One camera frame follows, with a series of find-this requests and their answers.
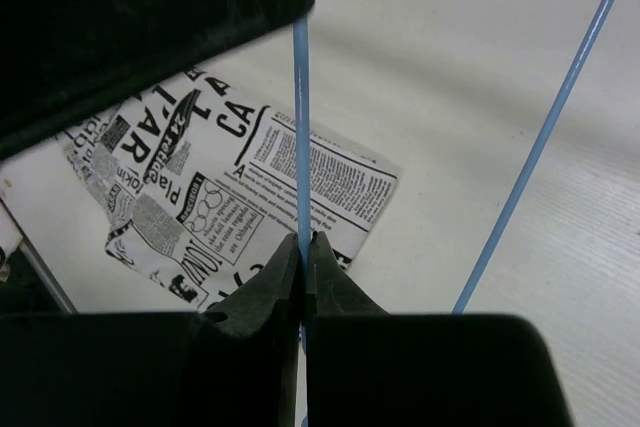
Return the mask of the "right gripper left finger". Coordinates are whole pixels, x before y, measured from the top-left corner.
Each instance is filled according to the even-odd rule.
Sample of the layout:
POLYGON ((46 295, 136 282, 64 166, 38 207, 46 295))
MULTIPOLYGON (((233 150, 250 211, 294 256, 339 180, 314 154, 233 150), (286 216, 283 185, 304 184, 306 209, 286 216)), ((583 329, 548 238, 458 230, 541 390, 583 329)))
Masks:
POLYGON ((266 265, 204 315, 200 369, 212 426, 293 426, 300 324, 298 236, 288 234, 266 265))

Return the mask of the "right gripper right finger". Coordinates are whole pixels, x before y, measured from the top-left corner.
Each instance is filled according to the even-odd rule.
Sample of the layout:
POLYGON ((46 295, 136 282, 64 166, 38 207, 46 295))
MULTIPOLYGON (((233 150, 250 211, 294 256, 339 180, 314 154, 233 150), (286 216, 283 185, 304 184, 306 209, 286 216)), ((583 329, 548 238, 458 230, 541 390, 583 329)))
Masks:
POLYGON ((391 314, 314 235, 306 282, 313 426, 569 426, 548 348, 506 314, 391 314))

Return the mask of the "newspaper print trousers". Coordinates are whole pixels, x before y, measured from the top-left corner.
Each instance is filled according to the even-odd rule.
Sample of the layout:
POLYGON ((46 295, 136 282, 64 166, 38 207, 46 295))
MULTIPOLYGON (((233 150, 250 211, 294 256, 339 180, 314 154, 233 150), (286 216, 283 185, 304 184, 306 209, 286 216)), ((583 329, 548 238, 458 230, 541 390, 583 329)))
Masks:
POLYGON ((293 118, 195 67, 59 133, 106 253, 204 311, 297 229, 293 118))

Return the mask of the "light blue wire hanger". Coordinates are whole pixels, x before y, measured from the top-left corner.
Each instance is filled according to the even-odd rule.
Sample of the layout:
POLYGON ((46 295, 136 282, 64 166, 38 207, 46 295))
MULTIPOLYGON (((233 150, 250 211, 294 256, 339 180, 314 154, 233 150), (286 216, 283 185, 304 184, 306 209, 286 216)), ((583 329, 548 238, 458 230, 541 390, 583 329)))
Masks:
MULTIPOLYGON (((604 26, 615 0, 601 0, 587 28, 574 59, 555 96, 550 110, 532 144, 522 169, 502 210, 452 308, 453 315, 462 314, 514 213, 528 181, 541 157, 551 133, 579 78, 592 47, 604 26)), ((293 60, 295 86, 296 182, 298 245, 300 271, 305 284, 311 271, 310 252, 313 245, 311 228, 311 137, 310 137, 310 46, 308 20, 303 18, 293 27, 293 60)))

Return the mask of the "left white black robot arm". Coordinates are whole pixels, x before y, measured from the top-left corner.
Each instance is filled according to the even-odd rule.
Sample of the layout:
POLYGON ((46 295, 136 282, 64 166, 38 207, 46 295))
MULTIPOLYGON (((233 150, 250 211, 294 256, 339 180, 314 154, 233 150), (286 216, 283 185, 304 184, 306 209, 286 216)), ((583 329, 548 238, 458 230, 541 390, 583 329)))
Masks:
POLYGON ((314 3, 1 0, 1 156, 288 26, 314 3))

